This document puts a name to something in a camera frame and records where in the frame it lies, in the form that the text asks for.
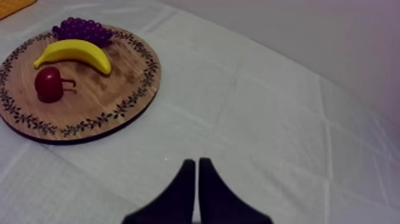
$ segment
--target round wooden board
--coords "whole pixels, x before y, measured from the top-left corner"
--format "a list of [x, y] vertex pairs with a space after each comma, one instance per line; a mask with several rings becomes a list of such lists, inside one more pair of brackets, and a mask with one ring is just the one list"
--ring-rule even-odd
[[[146, 108], [160, 86], [158, 57], [136, 35], [107, 28], [114, 32], [112, 45], [103, 49], [112, 66], [108, 77], [78, 61], [35, 70], [33, 62], [56, 41], [50, 31], [27, 40], [8, 56], [0, 66], [0, 115], [12, 129], [40, 141], [79, 141], [110, 133]], [[58, 68], [62, 78], [74, 79], [76, 93], [65, 91], [52, 104], [39, 101], [34, 81], [46, 66]]]

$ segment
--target yellow object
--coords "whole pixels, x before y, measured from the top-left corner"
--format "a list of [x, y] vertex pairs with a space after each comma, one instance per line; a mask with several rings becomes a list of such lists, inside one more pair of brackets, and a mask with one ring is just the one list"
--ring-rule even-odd
[[98, 46], [88, 41], [75, 39], [67, 39], [50, 44], [33, 65], [35, 68], [38, 68], [44, 62], [56, 62], [67, 59], [86, 62], [104, 74], [111, 72], [110, 61]]
[[0, 20], [35, 2], [36, 0], [0, 0]]

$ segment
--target grape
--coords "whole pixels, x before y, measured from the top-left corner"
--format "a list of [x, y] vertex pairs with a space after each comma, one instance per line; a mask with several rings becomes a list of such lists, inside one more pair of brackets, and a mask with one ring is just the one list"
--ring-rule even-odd
[[59, 27], [54, 26], [52, 31], [53, 36], [59, 41], [63, 39], [81, 39], [99, 47], [110, 45], [112, 43], [110, 38], [113, 36], [113, 32], [103, 28], [101, 23], [74, 17], [69, 17], [62, 21]]
[[60, 31], [60, 28], [59, 28], [58, 26], [53, 26], [52, 31], [53, 31], [54, 33], [58, 33], [58, 32]]
[[64, 21], [61, 23], [61, 27], [65, 27], [65, 26], [67, 26], [67, 21], [66, 21], [66, 20], [64, 20]]
[[105, 35], [105, 37], [106, 37], [107, 39], [109, 39], [109, 38], [111, 38], [111, 37], [113, 36], [113, 33], [112, 33], [111, 30], [106, 30], [105, 33], [104, 33], [104, 35]]

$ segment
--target white wall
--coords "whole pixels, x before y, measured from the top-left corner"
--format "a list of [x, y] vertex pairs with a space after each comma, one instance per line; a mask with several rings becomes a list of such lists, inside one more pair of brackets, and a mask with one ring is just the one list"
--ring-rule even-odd
[[399, 0], [160, 1], [287, 56], [400, 124]]

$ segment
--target decorative floral border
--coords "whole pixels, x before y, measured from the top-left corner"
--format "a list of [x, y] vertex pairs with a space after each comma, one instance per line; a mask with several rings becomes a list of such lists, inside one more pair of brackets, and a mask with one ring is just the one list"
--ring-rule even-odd
[[12, 62], [18, 59], [18, 56], [25, 52], [26, 49], [32, 45], [35, 41], [42, 41], [52, 36], [51, 32], [41, 34], [33, 39], [27, 40], [17, 49], [15, 49], [10, 56], [2, 63], [2, 69], [0, 70], [0, 101], [4, 110], [14, 118], [15, 123], [26, 124], [29, 129], [37, 129], [44, 135], [51, 134], [55, 135], [58, 131], [63, 137], [76, 135], [79, 132], [85, 130], [92, 130], [95, 127], [102, 127], [103, 124], [107, 123], [110, 119], [117, 119], [119, 117], [125, 117], [125, 113], [131, 107], [135, 107], [138, 99], [145, 97], [148, 93], [148, 87], [154, 83], [155, 73], [159, 68], [158, 63], [153, 60], [153, 55], [148, 51], [142, 42], [137, 40], [133, 34], [124, 33], [122, 31], [113, 30], [115, 38], [127, 40], [127, 43], [133, 47], [133, 49], [140, 54], [142, 58], [146, 59], [147, 68], [143, 71], [144, 79], [140, 81], [141, 86], [137, 91], [132, 92], [126, 99], [123, 99], [119, 104], [115, 105], [112, 113], [101, 113], [99, 116], [91, 119], [85, 119], [75, 125], [67, 125], [59, 128], [54, 126], [52, 123], [47, 123], [35, 117], [32, 114], [24, 114], [21, 112], [15, 100], [10, 96], [8, 90], [5, 89], [5, 84], [8, 80], [8, 75], [12, 69]]

